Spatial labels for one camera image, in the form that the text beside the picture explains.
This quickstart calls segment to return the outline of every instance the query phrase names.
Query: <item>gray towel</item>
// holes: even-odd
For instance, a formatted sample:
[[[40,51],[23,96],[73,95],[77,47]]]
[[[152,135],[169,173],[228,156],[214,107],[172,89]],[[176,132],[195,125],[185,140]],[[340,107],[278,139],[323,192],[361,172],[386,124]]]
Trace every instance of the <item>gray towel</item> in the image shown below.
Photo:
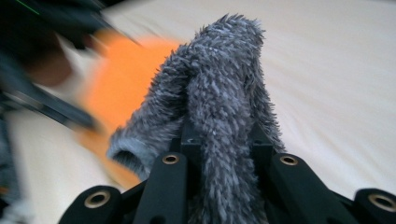
[[[275,150],[284,151],[264,88],[257,21],[225,16],[166,59],[148,95],[111,138],[108,157],[142,179],[168,151],[188,114],[203,139],[201,191],[189,223],[263,223],[248,134],[258,122]]]

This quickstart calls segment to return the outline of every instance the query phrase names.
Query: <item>gray fur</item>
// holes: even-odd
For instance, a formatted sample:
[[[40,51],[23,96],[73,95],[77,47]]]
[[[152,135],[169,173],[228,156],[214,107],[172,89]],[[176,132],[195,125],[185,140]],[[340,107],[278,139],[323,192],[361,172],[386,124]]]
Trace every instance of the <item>gray fur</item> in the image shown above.
[[[141,179],[178,136],[184,116],[203,139],[201,192],[191,202],[190,224],[263,223],[248,133],[258,122],[284,151],[263,85],[262,30],[243,16],[225,16],[180,46],[153,79],[145,102],[112,136],[110,158]]]

